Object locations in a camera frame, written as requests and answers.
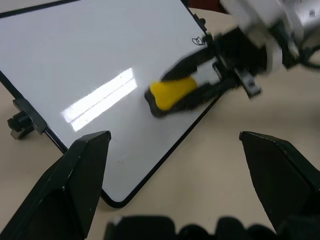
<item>yellow sponge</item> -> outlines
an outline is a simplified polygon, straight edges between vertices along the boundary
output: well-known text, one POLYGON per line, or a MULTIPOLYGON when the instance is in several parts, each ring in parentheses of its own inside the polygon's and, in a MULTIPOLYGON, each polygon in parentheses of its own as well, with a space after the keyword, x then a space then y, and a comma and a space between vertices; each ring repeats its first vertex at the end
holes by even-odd
POLYGON ((168 111, 180 99, 197 88, 196 81, 189 76, 179 80, 155 82, 151 84, 150 91, 157 107, 168 111))

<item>white board surface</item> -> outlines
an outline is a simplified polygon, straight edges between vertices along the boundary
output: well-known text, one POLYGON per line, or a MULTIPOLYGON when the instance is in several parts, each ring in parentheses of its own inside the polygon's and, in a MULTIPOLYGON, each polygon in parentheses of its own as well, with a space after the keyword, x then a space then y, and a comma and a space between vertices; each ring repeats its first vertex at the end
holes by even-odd
POLYGON ((180 0, 79 0, 0 18, 0 71, 67 148, 111 131, 102 188, 121 202, 206 107, 157 119, 144 99, 202 35, 180 0))

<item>table surface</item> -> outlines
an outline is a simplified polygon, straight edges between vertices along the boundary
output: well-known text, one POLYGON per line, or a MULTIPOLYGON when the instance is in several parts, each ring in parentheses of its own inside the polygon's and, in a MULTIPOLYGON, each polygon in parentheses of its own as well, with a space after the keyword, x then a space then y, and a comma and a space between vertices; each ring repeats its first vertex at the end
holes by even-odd
MULTIPOLYGON (((44 1, 5 0, 0 11, 44 1)), ((206 19, 212 33, 235 24, 221 13, 192 11, 206 19)), ((253 131, 290 141, 320 169, 320 77, 297 67, 259 77, 258 82, 263 94, 254 100, 242 89, 223 96, 126 207, 111 210, 100 199, 88 239, 102 239, 108 220, 119 215, 169 216, 177 230, 196 223, 213 232, 221 216, 235 216, 246 226, 271 226, 252 185, 239 133, 253 131)), ((61 156, 46 135, 33 132, 20 141, 10 136, 7 119, 18 112, 12 99, 0 85, 0 231, 61 156)))

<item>white robot part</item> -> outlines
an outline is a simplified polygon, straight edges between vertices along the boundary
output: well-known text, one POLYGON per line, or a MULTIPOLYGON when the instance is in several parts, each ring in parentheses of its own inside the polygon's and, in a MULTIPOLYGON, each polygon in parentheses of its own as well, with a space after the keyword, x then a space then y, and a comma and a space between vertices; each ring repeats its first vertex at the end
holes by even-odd
POLYGON ((320 0, 221 0, 221 4, 258 48, 266 47, 266 74, 282 65, 282 49, 269 32, 274 24, 281 21, 297 44, 320 26, 320 0))

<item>black clamp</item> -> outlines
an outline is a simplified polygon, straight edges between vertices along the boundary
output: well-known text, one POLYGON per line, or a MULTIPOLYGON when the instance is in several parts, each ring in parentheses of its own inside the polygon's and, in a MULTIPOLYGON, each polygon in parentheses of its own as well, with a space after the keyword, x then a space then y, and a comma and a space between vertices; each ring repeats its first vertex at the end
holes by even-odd
POLYGON ((45 131, 47 128, 46 121, 26 99, 15 99, 13 104, 20 111, 7 121, 9 128, 12 130, 11 136, 14 139, 22 139, 33 130, 36 130, 39 134, 45 131))

